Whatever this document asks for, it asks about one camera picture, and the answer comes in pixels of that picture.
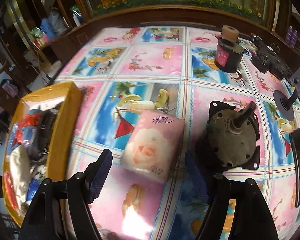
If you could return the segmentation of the pink tissue pack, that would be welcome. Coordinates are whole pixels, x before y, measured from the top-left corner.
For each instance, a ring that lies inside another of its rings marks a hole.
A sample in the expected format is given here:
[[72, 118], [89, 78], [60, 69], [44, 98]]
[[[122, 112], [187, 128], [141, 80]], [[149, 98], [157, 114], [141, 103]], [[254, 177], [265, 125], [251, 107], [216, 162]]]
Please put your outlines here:
[[144, 110], [121, 157], [121, 165], [153, 181], [165, 183], [183, 136], [185, 121]]

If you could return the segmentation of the red plastic bag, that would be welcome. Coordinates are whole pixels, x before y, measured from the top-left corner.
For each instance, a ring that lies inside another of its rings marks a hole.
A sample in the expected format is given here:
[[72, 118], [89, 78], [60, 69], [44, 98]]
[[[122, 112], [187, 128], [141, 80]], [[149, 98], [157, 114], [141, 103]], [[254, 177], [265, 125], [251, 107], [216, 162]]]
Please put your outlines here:
[[42, 120], [42, 113], [27, 114], [17, 122], [19, 129], [29, 126], [38, 126]]

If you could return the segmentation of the blue tissue pack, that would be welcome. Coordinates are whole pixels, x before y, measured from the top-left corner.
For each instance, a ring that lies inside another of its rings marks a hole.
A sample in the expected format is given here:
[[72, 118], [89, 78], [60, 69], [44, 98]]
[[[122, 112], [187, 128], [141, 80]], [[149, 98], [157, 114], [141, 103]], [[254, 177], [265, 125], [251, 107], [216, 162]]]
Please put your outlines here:
[[31, 201], [33, 200], [38, 188], [40, 187], [40, 183], [37, 179], [32, 178], [30, 184], [29, 184], [29, 188], [27, 191], [27, 196], [26, 196], [26, 200], [27, 201]]

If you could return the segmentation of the black snack packet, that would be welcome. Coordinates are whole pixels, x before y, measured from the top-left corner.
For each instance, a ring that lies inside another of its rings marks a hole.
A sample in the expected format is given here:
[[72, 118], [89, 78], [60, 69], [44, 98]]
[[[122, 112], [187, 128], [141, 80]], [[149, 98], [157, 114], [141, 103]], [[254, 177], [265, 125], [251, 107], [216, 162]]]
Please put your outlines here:
[[58, 115], [58, 110], [55, 108], [48, 109], [43, 114], [41, 128], [39, 131], [38, 149], [41, 154], [48, 154], [49, 145], [54, 129], [54, 123]]

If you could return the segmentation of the large black gear motor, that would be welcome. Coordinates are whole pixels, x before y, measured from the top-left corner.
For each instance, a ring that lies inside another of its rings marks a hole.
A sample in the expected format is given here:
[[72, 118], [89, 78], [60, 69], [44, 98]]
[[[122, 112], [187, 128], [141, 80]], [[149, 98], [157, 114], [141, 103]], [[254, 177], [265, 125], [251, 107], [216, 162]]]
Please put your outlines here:
[[194, 150], [203, 169], [222, 173], [237, 167], [259, 168], [260, 128], [255, 110], [253, 101], [240, 111], [221, 101], [210, 102], [209, 118]]

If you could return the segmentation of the white cloth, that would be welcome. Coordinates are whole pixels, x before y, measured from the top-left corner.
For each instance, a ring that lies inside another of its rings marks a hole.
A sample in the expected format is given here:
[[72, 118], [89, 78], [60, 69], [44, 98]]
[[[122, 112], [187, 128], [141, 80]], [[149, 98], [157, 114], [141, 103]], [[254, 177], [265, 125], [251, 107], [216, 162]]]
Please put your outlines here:
[[10, 173], [18, 207], [26, 202], [27, 191], [31, 181], [30, 160], [23, 145], [16, 147], [10, 154]]

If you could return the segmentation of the yellow cardboard box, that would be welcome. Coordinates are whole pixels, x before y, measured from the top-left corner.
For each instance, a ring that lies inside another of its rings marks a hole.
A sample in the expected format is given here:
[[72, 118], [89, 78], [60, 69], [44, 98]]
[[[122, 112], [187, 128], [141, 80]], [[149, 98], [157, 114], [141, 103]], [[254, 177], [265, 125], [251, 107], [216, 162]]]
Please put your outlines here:
[[18, 226], [39, 183], [65, 178], [82, 97], [75, 83], [68, 81], [27, 94], [16, 107], [5, 146], [2, 191]]

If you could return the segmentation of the colourful patterned tablecloth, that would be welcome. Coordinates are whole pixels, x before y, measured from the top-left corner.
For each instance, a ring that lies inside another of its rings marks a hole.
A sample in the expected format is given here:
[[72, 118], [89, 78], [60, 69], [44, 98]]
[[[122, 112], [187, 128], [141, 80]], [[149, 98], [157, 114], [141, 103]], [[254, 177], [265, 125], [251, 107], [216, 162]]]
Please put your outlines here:
[[58, 82], [83, 90], [68, 175], [81, 172], [104, 149], [113, 164], [99, 197], [89, 204], [103, 239], [194, 239], [208, 205], [184, 165], [208, 121], [209, 105], [241, 111], [256, 103], [260, 163], [234, 168], [231, 180], [253, 178], [269, 206], [280, 239], [300, 226], [290, 132], [300, 127], [300, 101], [288, 121], [273, 99], [287, 96], [286, 80], [257, 70], [245, 48], [238, 70], [219, 70], [218, 33], [191, 27], [106, 28], [65, 66]]

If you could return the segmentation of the wooden chair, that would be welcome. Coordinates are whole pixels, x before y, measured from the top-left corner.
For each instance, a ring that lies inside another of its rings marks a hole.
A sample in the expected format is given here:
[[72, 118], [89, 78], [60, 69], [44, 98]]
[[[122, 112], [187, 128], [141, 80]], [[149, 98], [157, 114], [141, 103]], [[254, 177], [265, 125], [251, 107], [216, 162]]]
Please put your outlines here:
[[[0, 68], [0, 74], [8, 70], [8, 61], [6, 60]], [[16, 96], [11, 96], [0, 85], [0, 107], [3, 108], [9, 115], [13, 116], [18, 106], [19, 99]]]

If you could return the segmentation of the purple phone stand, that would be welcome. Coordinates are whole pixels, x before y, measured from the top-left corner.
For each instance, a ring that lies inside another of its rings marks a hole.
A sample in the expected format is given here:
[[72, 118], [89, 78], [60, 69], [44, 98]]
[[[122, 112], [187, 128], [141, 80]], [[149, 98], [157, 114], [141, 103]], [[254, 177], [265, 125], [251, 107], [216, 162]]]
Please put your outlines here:
[[288, 79], [289, 84], [294, 87], [293, 94], [288, 98], [279, 90], [275, 90], [273, 93], [275, 104], [279, 112], [288, 121], [293, 121], [293, 103], [296, 99], [300, 100], [300, 67], [298, 70]]

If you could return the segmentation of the purple bottles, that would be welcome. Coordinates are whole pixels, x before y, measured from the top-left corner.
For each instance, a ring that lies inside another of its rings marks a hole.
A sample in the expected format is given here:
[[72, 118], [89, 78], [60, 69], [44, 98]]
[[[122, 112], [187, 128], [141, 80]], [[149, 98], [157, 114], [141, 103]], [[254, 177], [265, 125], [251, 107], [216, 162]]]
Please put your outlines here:
[[288, 27], [286, 37], [285, 37], [285, 42], [290, 45], [292, 48], [295, 47], [296, 42], [298, 40], [298, 32], [292, 28], [290, 25]]

